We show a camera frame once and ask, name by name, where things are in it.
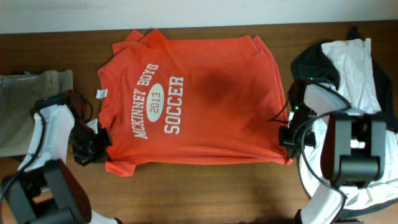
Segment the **red soccer t-shirt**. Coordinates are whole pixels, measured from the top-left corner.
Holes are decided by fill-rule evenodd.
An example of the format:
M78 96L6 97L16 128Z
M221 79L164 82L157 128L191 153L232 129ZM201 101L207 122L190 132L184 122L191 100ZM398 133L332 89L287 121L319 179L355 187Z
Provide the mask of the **red soccer t-shirt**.
M287 119L277 63L258 36L169 40L132 31L98 70L109 131L105 168L130 177L150 162L291 163L278 130Z

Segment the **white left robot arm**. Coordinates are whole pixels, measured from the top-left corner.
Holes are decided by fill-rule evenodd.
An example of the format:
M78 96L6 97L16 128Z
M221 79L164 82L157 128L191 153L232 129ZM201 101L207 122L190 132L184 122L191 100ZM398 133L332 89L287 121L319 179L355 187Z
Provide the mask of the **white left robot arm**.
M121 224L95 212L83 187L67 167L68 148L86 166L107 156L112 140L106 128L85 119L90 102L67 90L35 102L34 132L17 172L3 178L1 202L21 224Z

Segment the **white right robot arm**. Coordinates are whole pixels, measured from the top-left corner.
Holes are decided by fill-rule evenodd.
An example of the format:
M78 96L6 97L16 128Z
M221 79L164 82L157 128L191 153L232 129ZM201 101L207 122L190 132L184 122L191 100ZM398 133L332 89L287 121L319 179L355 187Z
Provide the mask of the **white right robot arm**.
M384 174L386 122L355 108L326 81L296 80L288 91L293 118L279 128L279 144L289 156L306 158L315 145L316 121L326 126L317 187L310 202L297 210L295 223L336 223L347 196L345 189L365 188Z

